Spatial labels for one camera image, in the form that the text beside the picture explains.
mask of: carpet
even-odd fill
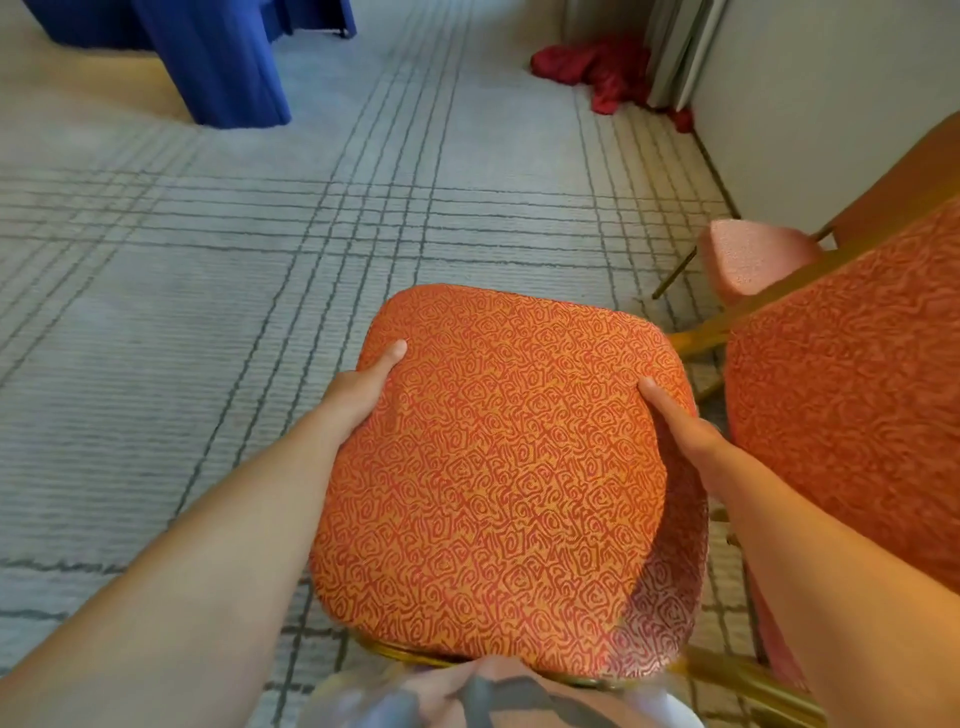
[[[50,43],[0,0],[0,674],[356,360],[384,300],[448,282],[719,310],[696,261],[726,216],[690,135],[533,78],[562,0],[357,0],[360,35],[275,47],[294,122],[193,125],[159,61]],[[689,365],[695,388],[716,361]],[[714,533],[694,642],[753,650]],[[252,726],[375,663],[304,581]],[[743,705],[681,686],[716,725]]]

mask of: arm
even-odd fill
[[[821,511],[651,381],[640,392],[704,486],[838,726],[956,725],[960,595]]]
[[[243,726],[338,448],[403,357],[334,378],[289,433],[203,496],[0,681],[0,725]]]

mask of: chair seat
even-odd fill
[[[328,613],[384,643],[641,677],[689,638],[707,557],[696,472],[636,389],[695,411],[659,329],[450,285],[372,322],[361,368],[409,343],[341,448],[311,555]]]
[[[749,220],[714,220],[697,245],[724,306],[756,295],[823,255],[809,235]]]

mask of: red cloth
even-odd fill
[[[533,55],[530,70],[560,84],[593,86],[591,107],[611,114],[624,101],[646,103],[649,61],[650,51],[639,38],[610,36],[586,45],[551,45]]]

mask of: blue tablecloth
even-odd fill
[[[156,50],[198,124],[290,122],[270,43],[296,29],[356,34],[349,0],[25,0],[52,40]]]

